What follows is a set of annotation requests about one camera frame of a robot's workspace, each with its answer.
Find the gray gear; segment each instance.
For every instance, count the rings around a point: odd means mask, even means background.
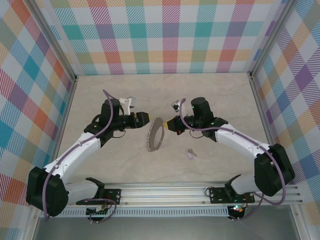
[[[159,143],[156,143],[157,145],[155,145],[156,134],[158,131],[160,131],[160,128],[162,128],[161,138]],[[146,138],[146,149],[148,150],[148,152],[154,152],[156,150],[159,150],[164,137],[165,137],[164,121],[161,117],[156,117],[151,123],[149,133]]]

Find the black joint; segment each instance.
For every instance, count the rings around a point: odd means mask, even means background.
[[[215,117],[214,121],[210,123],[210,125],[206,126],[207,128],[209,127],[221,127],[225,124],[228,124],[228,121],[220,118],[220,117]],[[214,142],[217,142],[216,139],[216,131],[218,131],[218,129],[213,129],[213,130],[208,130],[208,131],[203,131],[202,134],[207,137],[210,138],[211,140],[213,140]]]
[[[274,157],[276,163],[279,165],[281,174],[284,178],[284,183],[287,185],[295,178],[295,172],[285,148],[276,143],[269,148],[268,152]],[[258,154],[254,160],[254,182],[259,190],[269,197],[274,196],[282,189],[280,175],[266,153]]]
[[[28,176],[26,202],[42,211],[42,192],[47,176],[46,170],[39,167],[34,167]],[[46,209],[50,216],[55,217],[65,209],[69,200],[68,194],[60,176],[51,175],[45,191]]]

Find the beige tabletop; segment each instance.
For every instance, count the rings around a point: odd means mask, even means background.
[[[116,98],[135,97],[134,112],[147,112],[165,121],[177,115],[171,107],[174,101],[186,98],[185,110],[191,114],[190,101],[205,97],[215,117],[267,142],[246,73],[80,76],[59,154],[100,113],[106,99],[103,89]],[[150,123],[128,129],[123,138],[109,140],[74,172],[69,182],[87,177],[105,183],[227,181],[253,171],[253,163],[230,147],[205,137],[193,139],[188,131],[177,136],[166,129],[160,149],[148,152],[149,127]],[[190,160],[186,149],[192,149],[197,157]]]

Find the checkered wallpaper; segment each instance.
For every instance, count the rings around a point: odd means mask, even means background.
[[[277,11],[276,11],[275,15],[273,16],[273,19],[272,19],[267,31],[265,32],[265,34],[263,36],[263,39],[262,39],[262,41],[261,41],[261,43],[259,45],[259,48],[258,48],[258,50],[256,51],[256,53],[254,55],[253,61],[251,62],[251,65],[250,65],[250,67],[248,69],[248,72],[251,72],[253,70],[253,68],[254,68],[254,66],[256,64],[256,61],[257,61],[258,57],[260,56],[260,53],[261,53],[262,49],[265,47],[265,45],[266,45],[266,43],[268,41],[268,38],[270,36],[270,33],[273,31],[274,26],[275,26],[277,20],[279,19],[279,17],[281,15],[281,13],[282,13],[287,1],[288,0],[281,0],[281,3],[279,5]]]
[[[47,164],[71,79],[22,0],[0,1],[0,240],[26,222],[27,180]]]
[[[289,155],[320,238],[320,0],[300,0],[256,83],[272,134]]]
[[[247,72],[268,30],[264,23],[274,15],[270,10],[281,4],[281,0],[36,1],[73,68],[85,75]]]

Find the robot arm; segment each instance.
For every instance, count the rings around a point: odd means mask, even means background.
[[[176,101],[172,105],[176,110],[177,106],[175,107],[174,105],[180,106],[180,102]],[[270,146],[267,143],[254,140],[237,131],[226,120],[214,117],[209,103],[204,97],[193,99],[191,105],[193,115],[183,117],[184,122],[188,126],[194,129],[217,127],[216,129],[201,130],[201,132],[205,137],[210,138],[214,142],[222,143],[233,148],[252,162],[252,174],[237,175],[225,184],[225,191],[231,199],[233,196],[255,191],[261,191],[265,195],[271,197],[282,189],[280,175],[273,162],[258,146],[266,149],[274,157],[281,169],[285,184],[288,184],[295,178],[295,173],[288,155],[281,145],[275,144]],[[169,130],[176,132],[177,135],[182,134],[188,129],[183,123],[180,115],[167,121],[165,126]]]
[[[93,178],[77,183],[68,184],[70,176],[91,154],[98,151],[114,136],[114,131],[124,132],[125,129],[137,129],[145,126],[149,121],[146,112],[130,112],[134,98],[119,100],[111,99],[113,107],[112,121],[109,127],[96,137],[93,137],[105,128],[111,118],[111,106],[106,100],[101,107],[101,114],[97,115],[84,129],[81,137],[59,158],[44,168],[33,168],[28,176],[26,201],[43,210],[42,191],[45,179],[52,172],[46,186],[45,198],[47,212],[50,216],[57,216],[68,204],[74,204],[83,199],[105,198],[104,185]],[[69,154],[74,146],[79,145]],[[59,166],[57,162],[65,156]]]

